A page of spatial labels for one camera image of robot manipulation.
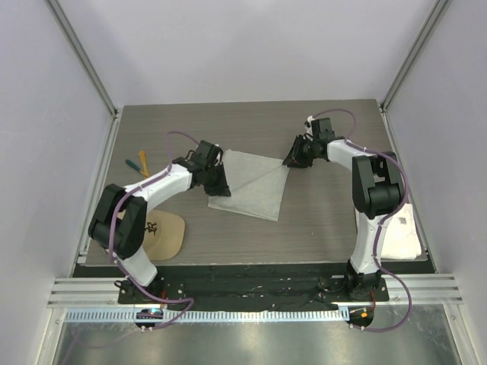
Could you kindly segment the grey cloth napkin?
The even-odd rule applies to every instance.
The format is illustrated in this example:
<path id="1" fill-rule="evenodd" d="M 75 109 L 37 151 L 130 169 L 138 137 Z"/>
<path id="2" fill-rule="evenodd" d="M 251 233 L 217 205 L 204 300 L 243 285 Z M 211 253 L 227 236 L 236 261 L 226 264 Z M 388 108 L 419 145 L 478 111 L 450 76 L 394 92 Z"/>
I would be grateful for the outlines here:
<path id="1" fill-rule="evenodd" d="M 227 150 L 223 156 L 230 197 L 208 199 L 213 209 L 278 221 L 289 168 L 279 159 Z"/>

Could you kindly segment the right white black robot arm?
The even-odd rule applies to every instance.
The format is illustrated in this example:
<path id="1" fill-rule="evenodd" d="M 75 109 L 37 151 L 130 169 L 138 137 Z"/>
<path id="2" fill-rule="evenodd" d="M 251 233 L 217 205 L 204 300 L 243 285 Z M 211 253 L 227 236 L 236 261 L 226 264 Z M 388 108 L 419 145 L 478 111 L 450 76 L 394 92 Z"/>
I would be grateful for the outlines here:
<path id="1" fill-rule="evenodd" d="M 357 239 L 347 261 L 343 289 L 361 300 L 380 286 L 381 251 L 393 216 L 406 202 L 403 171 L 392 154 L 372 152 L 347 139 L 317 139 L 298 135 L 283 160 L 289 168 L 308 168 L 316 159 L 336 163 L 351 172 L 352 201 L 358 213 Z"/>

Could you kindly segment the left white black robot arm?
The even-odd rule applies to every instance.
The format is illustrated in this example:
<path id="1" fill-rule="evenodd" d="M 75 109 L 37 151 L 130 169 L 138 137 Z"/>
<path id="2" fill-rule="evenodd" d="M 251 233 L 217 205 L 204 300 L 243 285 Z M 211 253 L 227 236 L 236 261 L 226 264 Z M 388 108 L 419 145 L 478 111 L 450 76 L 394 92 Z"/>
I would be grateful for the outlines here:
<path id="1" fill-rule="evenodd" d="M 164 303 L 163 279 L 143 248 L 147 215 L 169 198 L 201 186 L 208 196 L 231 195 L 224 164 L 178 158 L 161 172 L 128 186 L 110 184 L 91 218 L 88 236 L 135 286 L 145 303 Z"/>

